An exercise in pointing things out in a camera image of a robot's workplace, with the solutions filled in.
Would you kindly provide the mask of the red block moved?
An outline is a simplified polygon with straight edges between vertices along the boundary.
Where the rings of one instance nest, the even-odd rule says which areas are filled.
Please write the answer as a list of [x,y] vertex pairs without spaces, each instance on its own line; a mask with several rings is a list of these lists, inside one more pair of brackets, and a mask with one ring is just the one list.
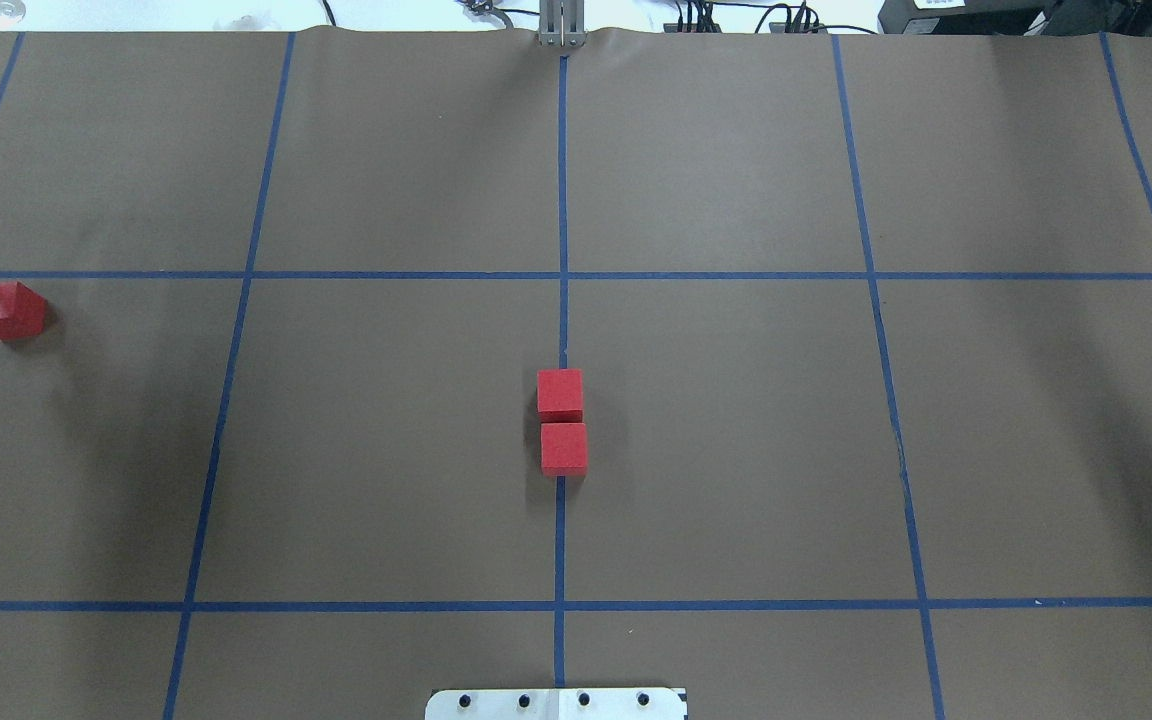
[[37,338],[46,327],[47,301],[18,281],[0,283],[0,341]]
[[547,420],[540,425],[544,477],[585,477],[589,470],[588,427],[582,420]]
[[543,424],[581,423],[585,400],[582,372],[577,367],[548,367],[536,374],[536,414]]

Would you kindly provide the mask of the aluminium frame post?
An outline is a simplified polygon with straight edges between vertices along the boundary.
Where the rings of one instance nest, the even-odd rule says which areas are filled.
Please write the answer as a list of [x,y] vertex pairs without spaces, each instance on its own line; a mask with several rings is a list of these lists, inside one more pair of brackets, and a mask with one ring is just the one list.
[[543,47],[581,47],[588,40],[584,0],[541,0],[538,41]]

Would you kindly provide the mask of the brown cardboard table cover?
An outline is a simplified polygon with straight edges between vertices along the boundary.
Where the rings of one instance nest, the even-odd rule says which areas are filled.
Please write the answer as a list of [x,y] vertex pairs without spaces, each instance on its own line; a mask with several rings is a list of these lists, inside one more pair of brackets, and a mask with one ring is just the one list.
[[0,719],[1152,719],[1152,38],[0,35]]

